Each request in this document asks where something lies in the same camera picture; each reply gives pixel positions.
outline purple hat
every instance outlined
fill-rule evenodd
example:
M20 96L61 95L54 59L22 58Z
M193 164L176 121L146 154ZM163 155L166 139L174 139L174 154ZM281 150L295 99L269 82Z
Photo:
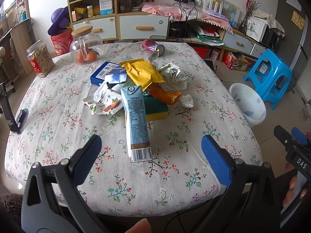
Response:
M48 34L50 36L54 36L57 35L60 31L64 30L67 26L70 25L68 18L68 6L55 10L51 16L52 25L48 29Z

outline chair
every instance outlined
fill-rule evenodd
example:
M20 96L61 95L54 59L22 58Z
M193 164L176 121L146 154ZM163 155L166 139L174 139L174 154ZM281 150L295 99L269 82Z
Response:
M266 75L257 71L257 68L264 59L268 59L271 63L271 68ZM282 98L290 83L291 75L292 70L281 60L281 58L270 49L267 49L243 79L246 81L247 78L250 78L255 85L255 91L262 100L273 102L272 109L274 110L276 104ZM283 84L280 91L278 91L275 84L282 76L286 78L286 82Z

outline white drawer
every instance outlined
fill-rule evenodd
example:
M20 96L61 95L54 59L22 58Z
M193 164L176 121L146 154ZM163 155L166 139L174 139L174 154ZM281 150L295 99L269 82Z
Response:
M231 34L229 32L226 32L223 42L224 46L242 51L247 54L250 54L253 48L251 41L237 34Z
M266 50L267 50L267 48L262 47L262 46L255 43L254 47L251 51L251 56L259 58Z
M87 25L93 26L93 29L101 29L100 32L97 32L96 34L98 34L102 39L117 37L115 17L99 18L74 24L73 29L76 30Z
M152 35L166 39L168 23L169 17L157 15L120 16L121 39L145 39ZM140 26L149 29L137 29Z

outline green sponge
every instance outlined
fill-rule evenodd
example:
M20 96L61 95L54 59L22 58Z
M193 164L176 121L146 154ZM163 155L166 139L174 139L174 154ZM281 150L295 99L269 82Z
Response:
M160 120L167 117L169 111L167 104L159 101L151 95L144 95L144 103L147 121Z

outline table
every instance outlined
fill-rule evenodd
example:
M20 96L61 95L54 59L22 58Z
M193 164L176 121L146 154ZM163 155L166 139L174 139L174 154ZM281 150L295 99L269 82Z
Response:
M203 135L211 135L233 158L262 163L259 145L218 77L186 43L159 42L165 46L159 65L172 62L188 77L187 89L194 108L179 102L169 106L164 120L148 123L153 160L130 163L126 148L124 110L113 116L91 115L83 99L97 86L90 76L104 62L144 58L141 42L106 44L101 58L75 64L70 54L54 58L55 68L36 78L20 109L29 117L21 134L10 133L5 156L7 174L25 185L30 167L57 164L69 158L97 134L103 148L85 182L81 196L94 212L118 216L165 215L187 209L224 191L201 150ZM64 202L57 186L59 201Z

